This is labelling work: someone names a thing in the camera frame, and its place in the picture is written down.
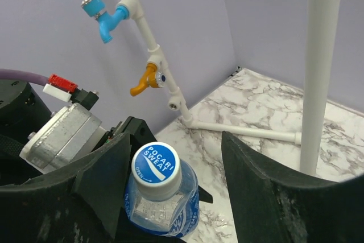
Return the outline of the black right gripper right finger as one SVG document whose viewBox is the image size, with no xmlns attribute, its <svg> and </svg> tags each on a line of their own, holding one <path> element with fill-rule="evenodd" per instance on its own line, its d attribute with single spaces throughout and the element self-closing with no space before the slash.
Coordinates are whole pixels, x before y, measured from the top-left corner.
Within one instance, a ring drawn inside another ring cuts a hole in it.
<svg viewBox="0 0 364 243">
<path fill-rule="evenodd" d="M 362 242 L 363 176 L 333 182 L 293 170 L 222 133 L 239 242 Z"/>
</svg>

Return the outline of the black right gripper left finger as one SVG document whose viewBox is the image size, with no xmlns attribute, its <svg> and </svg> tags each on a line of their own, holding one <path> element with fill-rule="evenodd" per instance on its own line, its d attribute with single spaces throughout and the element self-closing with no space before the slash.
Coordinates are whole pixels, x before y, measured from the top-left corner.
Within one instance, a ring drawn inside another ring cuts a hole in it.
<svg viewBox="0 0 364 243">
<path fill-rule="evenodd" d="M 1 187 L 1 242 L 114 242 L 131 153 L 122 133 L 21 185 Z"/>
</svg>

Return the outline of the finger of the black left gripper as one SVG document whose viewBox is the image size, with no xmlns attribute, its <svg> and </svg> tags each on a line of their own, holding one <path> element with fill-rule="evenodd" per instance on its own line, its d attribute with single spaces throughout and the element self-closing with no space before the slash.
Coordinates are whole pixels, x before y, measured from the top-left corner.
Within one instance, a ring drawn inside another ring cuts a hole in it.
<svg viewBox="0 0 364 243">
<path fill-rule="evenodd" d="M 131 161 L 136 151 L 143 145 L 155 142 L 156 138 L 148 127 L 145 120 L 129 116 L 125 121 L 120 122 L 113 128 L 113 138 L 116 138 L 122 133 L 130 134 L 131 151 L 129 156 L 129 166 L 127 169 L 125 189 L 131 174 Z"/>
</svg>

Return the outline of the blue white Pocari cap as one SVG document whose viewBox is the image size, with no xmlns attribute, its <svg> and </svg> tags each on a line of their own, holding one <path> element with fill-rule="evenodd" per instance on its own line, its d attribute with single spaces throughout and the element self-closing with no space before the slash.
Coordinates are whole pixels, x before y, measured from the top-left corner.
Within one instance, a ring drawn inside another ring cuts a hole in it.
<svg viewBox="0 0 364 243">
<path fill-rule="evenodd" d="M 181 185 L 181 161 L 176 150 L 164 142 L 150 142 L 134 154 L 131 172 L 141 195 L 151 201 L 165 201 Z"/>
</svg>

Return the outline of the blue label Pocari bottle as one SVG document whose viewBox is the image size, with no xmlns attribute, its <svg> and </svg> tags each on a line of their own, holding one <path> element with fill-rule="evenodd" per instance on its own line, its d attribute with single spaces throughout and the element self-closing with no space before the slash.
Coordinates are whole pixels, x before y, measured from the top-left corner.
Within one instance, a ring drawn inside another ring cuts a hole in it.
<svg viewBox="0 0 364 243">
<path fill-rule="evenodd" d="M 195 171 L 169 144 L 143 145 L 131 161 L 125 211 L 128 219 L 145 232 L 164 237 L 189 236 L 200 218 Z"/>
</svg>

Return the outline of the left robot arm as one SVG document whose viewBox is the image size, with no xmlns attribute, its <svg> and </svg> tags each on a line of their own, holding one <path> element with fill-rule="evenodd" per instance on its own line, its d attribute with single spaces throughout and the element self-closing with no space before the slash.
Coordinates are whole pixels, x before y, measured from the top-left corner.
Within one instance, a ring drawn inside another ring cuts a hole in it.
<svg viewBox="0 0 364 243">
<path fill-rule="evenodd" d="M 19 157 L 20 151 L 33 131 L 38 131 L 51 119 L 51 111 L 25 81 L 1 80 L 1 184 L 23 183 L 40 174 Z M 94 149 L 118 133 L 131 133 L 132 153 L 141 145 L 155 141 L 146 122 L 128 117 L 106 132 Z"/>
</svg>

